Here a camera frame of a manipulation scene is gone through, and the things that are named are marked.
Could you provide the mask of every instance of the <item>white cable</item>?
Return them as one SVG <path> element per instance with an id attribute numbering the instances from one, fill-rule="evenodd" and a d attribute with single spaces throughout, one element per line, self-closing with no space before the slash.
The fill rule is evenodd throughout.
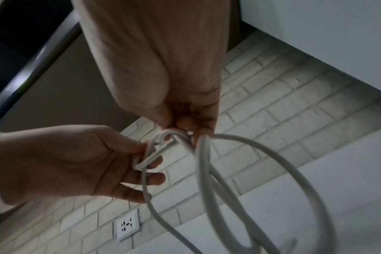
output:
<path id="1" fill-rule="evenodd" d="M 151 154 L 156 144 L 164 144 L 165 138 L 171 136 L 173 141 L 163 146 L 157 152 Z M 295 179 L 299 184 L 309 203 L 312 210 L 315 213 L 315 217 L 318 225 L 318 240 L 315 247 L 315 254 L 333 254 L 336 250 L 336 238 L 335 230 L 330 218 L 330 215 L 319 197 L 319 194 L 308 182 L 308 180 L 287 160 L 285 160 L 279 153 L 271 150 L 270 148 L 259 144 L 253 140 L 246 139 L 239 136 L 214 134 L 214 139 L 224 139 L 237 141 L 247 144 L 253 148 L 259 149 L 276 162 L 278 162 L 284 169 Z M 210 220 L 212 227 L 214 228 L 217 236 L 220 238 L 222 244 L 232 254 L 256 254 L 260 253 L 261 248 L 264 248 L 268 254 L 285 254 L 286 249 L 281 251 L 273 244 L 273 242 L 267 237 L 262 229 L 254 222 L 254 220 L 246 213 L 241 203 L 231 191 L 231 188 L 217 172 L 217 170 L 210 163 L 210 138 L 208 136 L 202 136 L 196 149 L 191 145 L 191 137 L 184 131 L 178 129 L 166 129 L 157 133 L 147 146 L 144 154 L 145 159 L 137 164 L 138 161 L 134 161 L 133 168 L 142 171 L 142 187 L 143 196 L 146 201 L 147 207 L 150 209 L 150 213 L 168 232 L 180 240 L 186 245 L 193 253 L 202 254 L 188 239 L 182 236 L 176 231 L 170 224 L 168 224 L 163 218 L 160 217 L 158 212 L 154 209 L 150 196 L 147 191 L 147 166 L 152 163 L 157 157 L 163 154 L 166 150 L 180 144 L 185 147 L 196 159 L 196 176 L 198 179 L 200 195 L 203 201 L 203 205 L 206 209 L 206 214 Z M 245 228 L 249 234 L 252 246 L 245 247 L 240 244 L 237 239 L 232 235 L 225 220 L 220 212 L 217 204 L 214 192 L 228 205 L 228 207 L 239 217 L 239 219 L 245 225 Z M 296 240 L 287 242 L 287 246 L 290 248 L 295 247 Z"/>

